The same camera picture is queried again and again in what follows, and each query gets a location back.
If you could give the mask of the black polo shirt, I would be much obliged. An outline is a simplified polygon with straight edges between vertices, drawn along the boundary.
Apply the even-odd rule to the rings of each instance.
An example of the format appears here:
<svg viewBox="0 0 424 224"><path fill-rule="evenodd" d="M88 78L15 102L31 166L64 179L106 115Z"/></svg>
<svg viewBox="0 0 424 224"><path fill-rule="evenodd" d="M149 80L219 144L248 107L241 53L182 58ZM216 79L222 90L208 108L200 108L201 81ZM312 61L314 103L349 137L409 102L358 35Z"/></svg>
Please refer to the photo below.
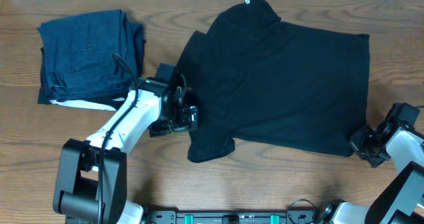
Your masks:
<svg viewBox="0 0 424 224"><path fill-rule="evenodd" d="M366 122L369 36L284 22L265 0L194 32L177 69L199 109L192 162L232 153L236 139L347 157Z"/></svg>

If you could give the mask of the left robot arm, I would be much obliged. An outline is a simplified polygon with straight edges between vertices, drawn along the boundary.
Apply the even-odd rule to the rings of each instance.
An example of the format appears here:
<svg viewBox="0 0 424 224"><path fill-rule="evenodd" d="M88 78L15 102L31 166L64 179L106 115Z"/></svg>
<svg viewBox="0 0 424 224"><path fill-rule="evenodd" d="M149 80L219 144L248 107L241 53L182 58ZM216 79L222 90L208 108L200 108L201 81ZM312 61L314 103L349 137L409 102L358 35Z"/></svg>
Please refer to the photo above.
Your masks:
<svg viewBox="0 0 424 224"><path fill-rule="evenodd" d="M144 208L127 198L127 157L145 131L159 137L197 128L187 90L186 77L169 64L152 78L136 78L105 125L63 145L53 210L66 223L142 223Z"/></svg>

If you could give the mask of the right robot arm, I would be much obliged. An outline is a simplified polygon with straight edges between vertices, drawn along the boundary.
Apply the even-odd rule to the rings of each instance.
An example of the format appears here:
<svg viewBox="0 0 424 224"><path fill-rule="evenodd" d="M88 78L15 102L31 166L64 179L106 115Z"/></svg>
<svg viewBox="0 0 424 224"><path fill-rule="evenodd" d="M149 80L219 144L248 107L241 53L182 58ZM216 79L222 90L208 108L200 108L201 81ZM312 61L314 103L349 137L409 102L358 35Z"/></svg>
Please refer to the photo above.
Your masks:
<svg viewBox="0 0 424 224"><path fill-rule="evenodd" d="M376 129L365 125L350 137L353 151L376 168L394 163L397 176L370 206L332 202L323 223L422 223L415 212L423 207L423 134L414 128L420 110L394 103Z"/></svg>

